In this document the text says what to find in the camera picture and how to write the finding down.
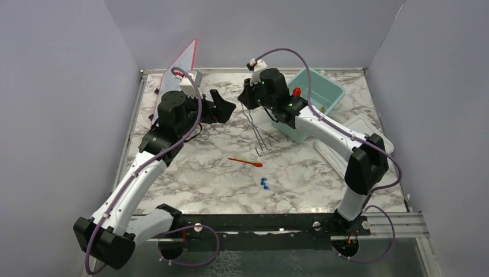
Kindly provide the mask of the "steel tweezers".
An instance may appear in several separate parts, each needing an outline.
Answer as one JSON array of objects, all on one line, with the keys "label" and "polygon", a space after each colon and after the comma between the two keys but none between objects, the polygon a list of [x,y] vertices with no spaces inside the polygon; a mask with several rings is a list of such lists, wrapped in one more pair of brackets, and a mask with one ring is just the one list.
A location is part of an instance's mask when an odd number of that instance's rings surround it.
[{"label": "steel tweezers", "polygon": [[272,136],[270,133],[268,133],[268,132],[266,132],[266,131],[264,131],[264,130],[262,130],[262,129],[260,129],[260,130],[261,130],[261,131],[262,131],[262,133],[263,133],[263,134],[265,134],[265,135],[266,135],[268,138],[270,138],[270,139],[272,139],[272,140],[274,140],[274,141],[276,141],[276,142],[280,142],[280,140],[279,140],[279,139],[275,138],[275,137],[274,137],[274,136]]}]

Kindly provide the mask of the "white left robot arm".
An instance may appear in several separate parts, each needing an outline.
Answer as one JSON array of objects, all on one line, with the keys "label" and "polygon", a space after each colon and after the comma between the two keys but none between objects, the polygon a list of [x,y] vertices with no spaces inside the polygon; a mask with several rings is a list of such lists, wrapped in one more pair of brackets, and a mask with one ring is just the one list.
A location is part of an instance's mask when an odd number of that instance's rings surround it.
[{"label": "white left robot arm", "polygon": [[154,123],[143,136],[138,152],[120,183],[109,198],[89,218],[79,217],[73,226],[77,242],[85,252],[85,270],[90,258],[103,266],[121,269],[130,260],[136,247],[164,233],[174,237],[181,230],[177,218],[181,212],[164,204],[155,212],[132,221],[137,206],[155,180],[167,169],[194,130],[204,124],[226,123],[236,109],[215,89],[210,90],[211,101],[205,95],[193,96],[183,91],[162,94],[154,116]]}]

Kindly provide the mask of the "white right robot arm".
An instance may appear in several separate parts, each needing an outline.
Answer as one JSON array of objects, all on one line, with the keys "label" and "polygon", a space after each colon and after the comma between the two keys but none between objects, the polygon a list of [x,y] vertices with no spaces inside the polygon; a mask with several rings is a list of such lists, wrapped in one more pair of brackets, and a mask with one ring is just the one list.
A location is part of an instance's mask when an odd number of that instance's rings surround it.
[{"label": "white right robot arm", "polygon": [[318,139],[344,158],[348,188],[335,211],[333,228],[341,235],[352,231],[367,196],[389,169],[383,138],[355,132],[320,114],[305,98],[290,94],[284,75],[276,68],[262,69],[245,79],[238,101],[250,110],[271,111],[277,122]]}]

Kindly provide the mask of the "red pipette in bin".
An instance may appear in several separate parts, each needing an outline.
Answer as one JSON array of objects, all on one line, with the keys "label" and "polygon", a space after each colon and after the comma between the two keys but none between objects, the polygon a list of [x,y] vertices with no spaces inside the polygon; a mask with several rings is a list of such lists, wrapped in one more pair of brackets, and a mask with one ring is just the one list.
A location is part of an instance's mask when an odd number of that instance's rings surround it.
[{"label": "red pipette in bin", "polygon": [[292,96],[300,97],[301,94],[302,94],[302,90],[299,87],[294,88],[292,91]]}]

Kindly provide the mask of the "teal plastic bin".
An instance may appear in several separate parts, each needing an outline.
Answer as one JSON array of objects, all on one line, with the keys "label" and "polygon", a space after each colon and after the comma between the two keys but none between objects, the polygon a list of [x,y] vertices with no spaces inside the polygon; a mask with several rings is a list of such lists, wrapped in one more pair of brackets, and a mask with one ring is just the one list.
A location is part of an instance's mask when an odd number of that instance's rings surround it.
[{"label": "teal plastic bin", "polygon": [[[328,115],[345,95],[345,89],[314,69],[310,69],[310,73],[312,81],[311,103],[319,111],[321,107],[325,107],[325,115]],[[309,82],[305,68],[301,69],[293,77],[286,77],[285,79],[290,93],[292,93],[294,88],[299,87],[302,90],[301,97],[307,99]],[[307,133],[292,129],[284,123],[272,122],[272,126],[298,144],[305,142],[306,138],[308,138]]]}]

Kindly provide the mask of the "red pipette on table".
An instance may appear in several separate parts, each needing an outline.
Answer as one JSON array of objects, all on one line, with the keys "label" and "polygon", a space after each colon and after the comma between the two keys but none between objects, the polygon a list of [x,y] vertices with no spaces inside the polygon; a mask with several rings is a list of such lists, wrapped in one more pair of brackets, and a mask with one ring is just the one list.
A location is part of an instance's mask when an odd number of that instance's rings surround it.
[{"label": "red pipette on table", "polygon": [[245,164],[250,164],[250,165],[255,166],[255,167],[262,167],[263,166],[263,164],[260,162],[251,162],[251,161],[247,161],[247,160],[243,160],[243,159],[228,158],[228,160],[235,161],[235,162],[241,162],[241,163],[245,163]]}]

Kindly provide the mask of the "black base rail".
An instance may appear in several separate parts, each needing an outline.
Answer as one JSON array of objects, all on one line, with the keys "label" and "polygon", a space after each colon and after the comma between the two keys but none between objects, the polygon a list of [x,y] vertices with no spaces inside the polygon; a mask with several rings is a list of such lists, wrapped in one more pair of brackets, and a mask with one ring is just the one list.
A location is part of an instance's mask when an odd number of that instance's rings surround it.
[{"label": "black base rail", "polygon": [[164,248],[188,251],[331,250],[326,233],[349,229],[331,213],[316,214],[183,214],[172,225],[186,227],[173,234],[154,236]]}]

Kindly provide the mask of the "aluminium frame rail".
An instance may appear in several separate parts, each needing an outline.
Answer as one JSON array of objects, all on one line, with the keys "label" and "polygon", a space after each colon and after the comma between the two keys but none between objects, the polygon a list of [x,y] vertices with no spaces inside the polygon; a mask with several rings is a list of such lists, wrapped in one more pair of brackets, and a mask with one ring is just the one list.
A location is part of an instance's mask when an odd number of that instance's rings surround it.
[{"label": "aluminium frame rail", "polygon": [[365,212],[346,230],[328,231],[332,240],[347,239],[352,232],[357,239],[428,238],[430,232],[420,212]]}]

